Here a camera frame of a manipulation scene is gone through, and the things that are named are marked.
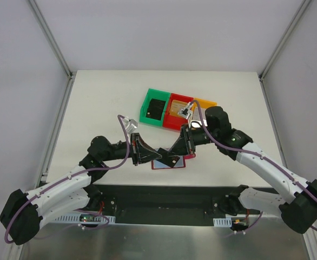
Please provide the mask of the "red leather card holder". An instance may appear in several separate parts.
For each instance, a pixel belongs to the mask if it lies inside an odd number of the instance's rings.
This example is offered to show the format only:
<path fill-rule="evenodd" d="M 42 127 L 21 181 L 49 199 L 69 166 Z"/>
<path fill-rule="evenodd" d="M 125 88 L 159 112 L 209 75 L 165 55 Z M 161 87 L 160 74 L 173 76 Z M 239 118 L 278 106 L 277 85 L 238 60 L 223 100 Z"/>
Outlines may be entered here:
<path fill-rule="evenodd" d="M 156 149 L 156 151 L 162 156 L 159 160 L 153 160 L 151 162 L 152 170 L 167 170 L 167 169 L 178 169 L 186 167 L 186 160 L 194 159 L 195 154 L 192 155 L 174 155 L 168 156 L 168 150 L 164 148 Z"/>

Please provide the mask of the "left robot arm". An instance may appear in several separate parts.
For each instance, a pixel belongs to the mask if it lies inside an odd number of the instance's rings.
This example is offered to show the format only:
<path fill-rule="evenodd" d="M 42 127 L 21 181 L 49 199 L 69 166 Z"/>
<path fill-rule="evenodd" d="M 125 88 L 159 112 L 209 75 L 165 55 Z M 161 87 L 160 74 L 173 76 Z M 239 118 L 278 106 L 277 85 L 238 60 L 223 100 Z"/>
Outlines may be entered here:
<path fill-rule="evenodd" d="M 5 227 L 6 243 L 22 245 L 31 240 L 49 220 L 59 213 L 85 207 L 98 208 L 100 198 L 88 192 L 92 183 L 101 179 L 110 168 L 106 161 L 131 158 L 135 166 L 161 159 L 158 150 L 148 146 L 139 133 L 126 136 L 124 142 L 112 144 L 104 136 L 92 139 L 87 155 L 59 179 L 31 191 L 13 191 L 0 214 Z"/>

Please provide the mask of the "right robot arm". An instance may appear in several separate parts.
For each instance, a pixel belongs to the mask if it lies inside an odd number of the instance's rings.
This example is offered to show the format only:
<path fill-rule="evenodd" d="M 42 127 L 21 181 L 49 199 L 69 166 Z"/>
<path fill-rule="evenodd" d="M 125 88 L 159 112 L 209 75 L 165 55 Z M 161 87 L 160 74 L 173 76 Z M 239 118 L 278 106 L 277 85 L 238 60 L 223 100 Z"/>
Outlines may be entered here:
<path fill-rule="evenodd" d="M 317 179 L 308 181 L 276 163 L 251 137 L 231 126 L 222 107 L 202 111 L 190 102 L 179 110 L 179 116 L 190 120 L 192 107 L 206 122 L 197 129 L 189 123 L 182 125 L 180 136 L 169 152 L 190 155 L 198 145 L 214 143 L 221 153 L 255 172 L 276 191 L 272 194 L 240 185 L 219 203 L 220 210 L 233 216 L 246 209 L 269 213 L 300 234 L 311 228 L 317 220 Z"/>

